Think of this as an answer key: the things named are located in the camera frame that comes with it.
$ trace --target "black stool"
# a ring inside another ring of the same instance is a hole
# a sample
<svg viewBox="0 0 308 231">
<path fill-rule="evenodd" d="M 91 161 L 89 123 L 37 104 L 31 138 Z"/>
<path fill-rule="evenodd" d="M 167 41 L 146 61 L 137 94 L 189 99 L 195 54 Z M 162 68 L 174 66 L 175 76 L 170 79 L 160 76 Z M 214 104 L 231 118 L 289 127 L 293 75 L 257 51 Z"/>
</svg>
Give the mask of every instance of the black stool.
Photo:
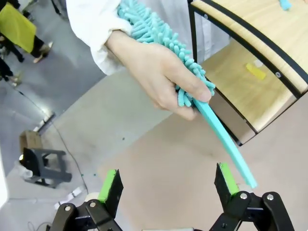
<svg viewBox="0 0 308 231">
<path fill-rule="evenodd" d="M 57 169 L 49 167 L 49 160 L 46 157 L 50 154 L 57 156 Z M 19 162 L 33 172 L 33 176 L 25 181 L 50 188 L 56 188 L 62 182 L 70 182 L 72 174 L 66 172 L 64 155 L 66 155 L 64 151 L 24 148 L 23 158 Z M 48 184 L 46 180 L 52 180 L 53 183 Z"/>
</svg>

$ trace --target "hand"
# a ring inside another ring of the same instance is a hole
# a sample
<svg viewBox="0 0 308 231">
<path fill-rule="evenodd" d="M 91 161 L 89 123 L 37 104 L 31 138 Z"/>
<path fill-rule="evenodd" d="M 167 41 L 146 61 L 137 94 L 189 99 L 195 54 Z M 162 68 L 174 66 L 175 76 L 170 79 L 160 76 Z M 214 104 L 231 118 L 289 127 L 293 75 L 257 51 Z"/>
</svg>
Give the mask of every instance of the hand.
<svg viewBox="0 0 308 231">
<path fill-rule="evenodd" d="M 210 100 L 207 86 L 168 48 L 139 43 L 120 31 L 114 31 L 106 45 L 140 83 L 156 107 L 187 120 L 195 118 L 197 112 L 191 107 L 178 106 L 175 84 L 200 101 Z"/>
</svg>

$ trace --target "teal object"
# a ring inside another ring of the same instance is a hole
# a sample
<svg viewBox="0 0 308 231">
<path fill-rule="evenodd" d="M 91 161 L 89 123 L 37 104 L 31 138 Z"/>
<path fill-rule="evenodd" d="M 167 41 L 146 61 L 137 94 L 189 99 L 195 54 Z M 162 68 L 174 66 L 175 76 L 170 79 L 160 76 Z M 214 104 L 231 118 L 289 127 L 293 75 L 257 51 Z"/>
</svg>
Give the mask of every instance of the teal object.
<svg viewBox="0 0 308 231">
<path fill-rule="evenodd" d="M 156 13 L 153 13 L 150 8 L 146 8 L 143 4 L 138 3 L 137 0 L 122 0 L 118 7 L 118 15 L 129 21 L 133 26 L 131 36 L 134 39 L 143 43 L 159 43 L 172 50 L 184 65 L 207 85 L 211 94 L 214 95 L 215 85 L 207 81 L 205 78 L 205 70 L 199 64 L 195 63 L 194 59 L 190 58 L 188 54 L 191 51 L 186 49 L 185 44 L 177 40 L 179 35 L 173 33 L 170 26 L 161 20 Z M 192 103 L 195 104 L 223 143 L 246 183 L 251 188 L 255 188 L 257 182 L 249 170 L 248 165 L 208 103 L 194 99 L 179 86 L 176 86 L 176 90 L 178 90 L 179 106 L 190 107 Z"/>
<path fill-rule="evenodd" d="M 289 0 L 279 0 L 279 1 L 280 1 L 280 6 L 283 8 L 284 11 L 289 10 L 292 6 Z"/>
</svg>

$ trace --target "gray floor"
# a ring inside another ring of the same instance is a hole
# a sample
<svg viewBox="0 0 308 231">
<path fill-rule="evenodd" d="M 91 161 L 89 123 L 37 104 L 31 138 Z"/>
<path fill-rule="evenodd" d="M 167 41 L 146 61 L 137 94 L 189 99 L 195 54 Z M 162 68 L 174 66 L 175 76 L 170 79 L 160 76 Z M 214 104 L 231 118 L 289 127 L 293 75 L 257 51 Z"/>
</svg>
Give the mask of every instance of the gray floor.
<svg viewBox="0 0 308 231">
<path fill-rule="evenodd" d="M 38 64 L 32 63 L 29 54 L 25 54 L 22 64 L 13 54 L 5 60 L 14 72 L 22 74 L 23 83 L 17 89 L 39 107 L 59 116 L 104 74 L 94 63 L 89 48 L 54 12 L 50 1 L 41 0 L 31 12 L 37 35 L 45 42 L 54 42 L 50 55 Z M 0 82 L 0 142 L 6 175 L 20 155 L 19 134 L 33 129 L 43 117 L 28 99 Z"/>
</svg>

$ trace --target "wooden shelf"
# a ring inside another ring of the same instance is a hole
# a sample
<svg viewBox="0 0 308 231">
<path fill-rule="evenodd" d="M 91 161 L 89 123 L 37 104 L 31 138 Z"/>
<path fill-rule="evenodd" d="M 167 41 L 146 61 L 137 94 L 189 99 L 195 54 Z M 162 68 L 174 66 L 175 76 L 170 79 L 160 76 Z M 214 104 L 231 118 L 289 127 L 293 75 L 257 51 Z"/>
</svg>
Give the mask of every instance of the wooden shelf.
<svg viewBox="0 0 308 231">
<path fill-rule="evenodd" d="M 292 0 L 292 8 L 284 11 L 278 0 L 212 0 L 244 19 L 263 35 L 286 52 L 306 73 L 308 73 L 308 4 L 304 0 Z M 251 31 L 201 0 L 191 3 L 206 14 L 214 17 L 237 33 L 250 45 L 270 60 L 301 92 L 307 83 L 279 54 Z"/>
<path fill-rule="evenodd" d="M 260 131 L 295 97 L 265 65 L 259 68 L 266 74 L 264 79 L 249 72 L 246 64 L 255 60 L 253 54 L 232 39 L 229 46 L 206 60 L 202 67 L 207 78 Z"/>
</svg>

